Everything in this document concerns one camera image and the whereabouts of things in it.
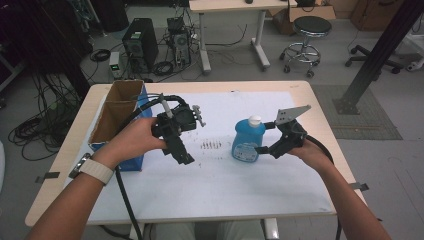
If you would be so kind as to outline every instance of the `person's left arm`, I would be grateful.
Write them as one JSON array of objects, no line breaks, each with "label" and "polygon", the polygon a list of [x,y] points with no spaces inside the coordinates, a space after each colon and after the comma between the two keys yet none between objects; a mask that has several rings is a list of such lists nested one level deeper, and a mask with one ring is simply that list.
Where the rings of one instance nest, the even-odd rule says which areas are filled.
[{"label": "person's left arm", "polygon": [[[151,127],[155,122],[155,118],[132,122],[91,159],[113,170],[121,161],[166,148],[163,140],[152,136]],[[26,239],[81,239],[103,186],[97,178],[80,173],[48,207]]]}]

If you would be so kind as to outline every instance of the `bottle label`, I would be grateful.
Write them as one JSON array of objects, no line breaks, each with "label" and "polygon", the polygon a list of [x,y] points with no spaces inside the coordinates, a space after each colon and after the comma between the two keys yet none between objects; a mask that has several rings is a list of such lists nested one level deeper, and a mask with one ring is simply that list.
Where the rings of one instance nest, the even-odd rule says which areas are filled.
[{"label": "bottle label", "polygon": [[241,161],[253,162],[258,157],[255,147],[258,147],[256,143],[238,144],[234,148],[234,157]]}]

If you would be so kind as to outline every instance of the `blue liquid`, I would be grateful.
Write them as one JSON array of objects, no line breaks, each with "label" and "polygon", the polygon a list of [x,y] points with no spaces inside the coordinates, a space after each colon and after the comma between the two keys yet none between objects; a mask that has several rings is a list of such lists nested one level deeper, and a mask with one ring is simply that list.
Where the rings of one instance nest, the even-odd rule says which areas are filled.
[{"label": "blue liquid", "polygon": [[249,120],[244,119],[236,124],[236,132],[231,149],[233,157],[244,162],[255,162],[259,157],[255,147],[262,146],[265,125],[260,123],[257,127],[251,127]]}]

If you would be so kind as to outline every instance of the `floor mat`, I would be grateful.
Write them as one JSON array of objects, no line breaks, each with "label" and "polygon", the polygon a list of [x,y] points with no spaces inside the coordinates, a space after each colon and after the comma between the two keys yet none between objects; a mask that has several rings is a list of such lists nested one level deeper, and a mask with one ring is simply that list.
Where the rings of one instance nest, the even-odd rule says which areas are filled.
[{"label": "floor mat", "polygon": [[347,88],[345,85],[312,86],[337,139],[402,140],[402,136],[369,89],[356,105],[360,111],[359,115],[338,114],[333,99],[340,99]]}]

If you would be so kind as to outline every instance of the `person's leg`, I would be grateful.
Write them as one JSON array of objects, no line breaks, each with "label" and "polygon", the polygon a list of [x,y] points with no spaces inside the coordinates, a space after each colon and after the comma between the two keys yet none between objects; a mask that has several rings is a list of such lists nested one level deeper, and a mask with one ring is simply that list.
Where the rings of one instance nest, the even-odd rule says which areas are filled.
[{"label": "person's leg", "polygon": [[156,240],[195,240],[194,223],[156,224]]},{"label": "person's leg", "polygon": [[217,240],[265,240],[260,220],[227,221],[218,226]]}]

